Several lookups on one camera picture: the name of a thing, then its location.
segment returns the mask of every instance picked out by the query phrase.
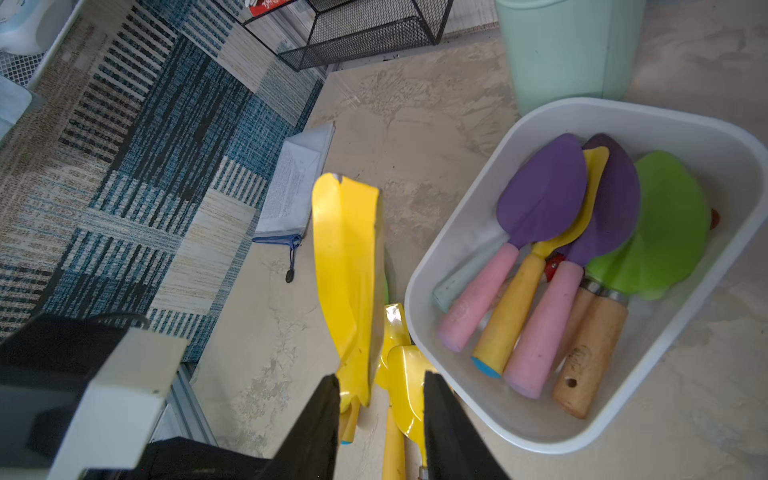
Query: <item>blue zipper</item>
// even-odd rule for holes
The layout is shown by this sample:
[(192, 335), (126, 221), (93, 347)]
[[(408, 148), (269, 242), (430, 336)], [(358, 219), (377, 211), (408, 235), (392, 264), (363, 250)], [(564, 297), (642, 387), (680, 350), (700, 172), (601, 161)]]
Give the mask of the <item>blue zipper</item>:
[(254, 237), (254, 243), (269, 243), (271, 245), (287, 245), (290, 248), (290, 270), (286, 272), (286, 283), (293, 282), (293, 264), (296, 262), (296, 249), (301, 245), (302, 237), (298, 233), (293, 235), (277, 235), (275, 237)]

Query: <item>white plastic bin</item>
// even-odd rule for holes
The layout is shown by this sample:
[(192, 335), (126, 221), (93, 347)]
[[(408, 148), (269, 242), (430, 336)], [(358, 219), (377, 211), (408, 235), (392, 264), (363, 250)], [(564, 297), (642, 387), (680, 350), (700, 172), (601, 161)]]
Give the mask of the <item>white plastic bin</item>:
[[(551, 400), (553, 379), (539, 400), (482, 375), (470, 360), (475, 333), (461, 354), (436, 331), (442, 313), (432, 291), (472, 251), (499, 235), (498, 197), (521, 164), (564, 132), (583, 140), (604, 132), (635, 159), (668, 151), (701, 182), (722, 217), (703, 259), (685, 281), (654, 303), (633, 299), (630, 316), (587, 420)], [(594, 98), (570, 98), (523, 117), (506, 134), (413, 273), (406, 318), (416, 345), (483, 421), (509, 442), (542, 453), (567, 453), (601, 434), (699, 309), (768, 214), (768, 151), (742, 128), (713, 118)]]

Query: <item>purple trowel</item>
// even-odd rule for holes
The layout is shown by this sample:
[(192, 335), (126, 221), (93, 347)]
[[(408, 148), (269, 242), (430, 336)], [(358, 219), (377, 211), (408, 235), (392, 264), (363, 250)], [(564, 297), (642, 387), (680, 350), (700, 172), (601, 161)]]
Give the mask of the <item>purple trowel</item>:
[(438, 328), (445, 346), (455, 352), (466, 346), (515, 265), (519, 249), (567, 229), (581, 209), (586, 190), (584, 154), (571, 134), (555, 138), (518, 170), (496, 207), (496, 219), (509, 233), (509, 242), (451, 305)]
[[(584, 275), (584, 266), (629, 239), (640, 214), (640, 181), (632, 159), (606, 134), (597, 134), (584, 145), (585, 150), (597, 147), (607, 147), (610, 156), (603, 170), (590, 223), (579, 238), (561, 251), (567, 259), (558, 265), (504, 371), (507, 383), (532, 398), (541, 395), (561, 339), (563, 343), (570, 342), (581, 321), (581, 315), (575, 318), (576, 315), (571, 314), (571, 307)], [(589, 304), (594, 292), (581, 289), (578, 296), (578, 303)]]

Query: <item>pink handle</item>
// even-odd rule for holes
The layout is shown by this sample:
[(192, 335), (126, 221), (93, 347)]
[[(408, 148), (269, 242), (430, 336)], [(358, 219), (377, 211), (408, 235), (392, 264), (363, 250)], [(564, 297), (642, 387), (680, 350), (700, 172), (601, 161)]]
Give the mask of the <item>pink handle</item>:
[(443, 345), (454, 352), (461, 352), (467, 345), (515, 265), (518, 253), (516, 246), (505, 243), (467, 285), (440, 322), (437, 337)]
[(522, 395), (532, 399), (541, 395), (583, 275), (584, 269), (576, 263), (560, 262), (520, 335), (515, 352), (504, 369), (504, 380)]

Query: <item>yellow shovel blade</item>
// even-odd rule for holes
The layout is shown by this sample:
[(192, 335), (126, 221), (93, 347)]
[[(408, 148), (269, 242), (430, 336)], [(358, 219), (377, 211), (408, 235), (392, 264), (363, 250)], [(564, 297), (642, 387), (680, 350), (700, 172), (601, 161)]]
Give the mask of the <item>yellow shovel blade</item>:
[(384, 308), (384, 343), (376, 367), (376, 385), (384, 390), (389, 389), (387, 381), (387, 356), (394, 346), (410, 345), (411, 336), (406, 325), (406, 311), (402, 303), (393, 303)]
[(415, 345), (396, 346), (389, 351), (389, 401), (401, 432), (414, 441), (427, 465), (424, 440), (424, 375), (437, 372)]
[(590, 220), (592, 220), (592, 210), (594, 209), (594, 199), (598, 195), (600, 179), (605, 170), (605, 164), (608, 163), (610, 151), (606, 147), (597, 147), (584, 151), (584, 159), (587, 161), (587, 193), (584, 195), (584, 202), (581, 204), (578, 216), (574, 223), (560, 235), (545, 242), (533, 244), (531, 252), (541, 258), (547, 258), (552, 255), (556, 249), (579, 238), (584, 230), (587, 229)]
[(379, 189), (324, 174), (312, 192), (317, 293), (339, 353), (341, 412), (368, 406), (383, 330)]

